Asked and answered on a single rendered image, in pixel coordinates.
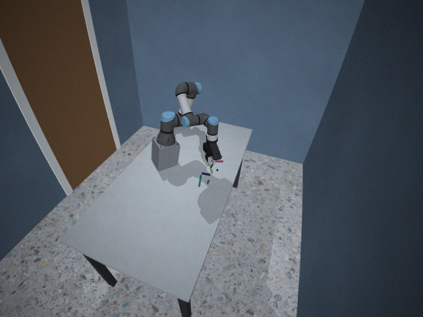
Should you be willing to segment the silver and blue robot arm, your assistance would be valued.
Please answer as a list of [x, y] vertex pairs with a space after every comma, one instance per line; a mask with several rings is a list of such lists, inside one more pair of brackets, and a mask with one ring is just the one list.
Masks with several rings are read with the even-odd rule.
[[[202, 86], [199, 82], [182, 82], [177, 86], [176, 98], [181, 109], [176, 114], [173, 112], [162, 113], [160, 132], [157, 136], [157, 142], [160, 145], [171, 146], [175, 144], [174, 127], [190, 127], [202, 124], [207, 127], [207, 139], [209, 141], [217, 140], [219, 119], [214, 116], [210, 117], [205, 112], [194, 115], [191, 111], [196, 95], [201, 92]], [[217, 143], [209, 143], [209, 147], [214, 160], [220, 160], [222, 156]]]

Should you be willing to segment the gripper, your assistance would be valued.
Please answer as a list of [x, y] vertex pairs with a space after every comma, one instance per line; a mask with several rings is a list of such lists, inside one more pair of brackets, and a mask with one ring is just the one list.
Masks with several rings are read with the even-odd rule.
[[[211, 167], [215, 164], [216, 160], [214, 160], [214, 158], [212, 156], [212, 153], [211, 153], [211, 150], [210, 150], [210, 147], [209, 147], [209, 143], [216, 143], [218, 141], [218, 138], [217, 138], [216, 141], [209, 141], [207, 139], [207, 136], [206, 136], [206, 141], [207, 142], [203, 143], [203, 150], [206, 153], [205, 158], [207, 160], [207, 163], [208, 163], [209, 167]], [[211, 159], [213, 160], [212, 164], [211, 164]]]

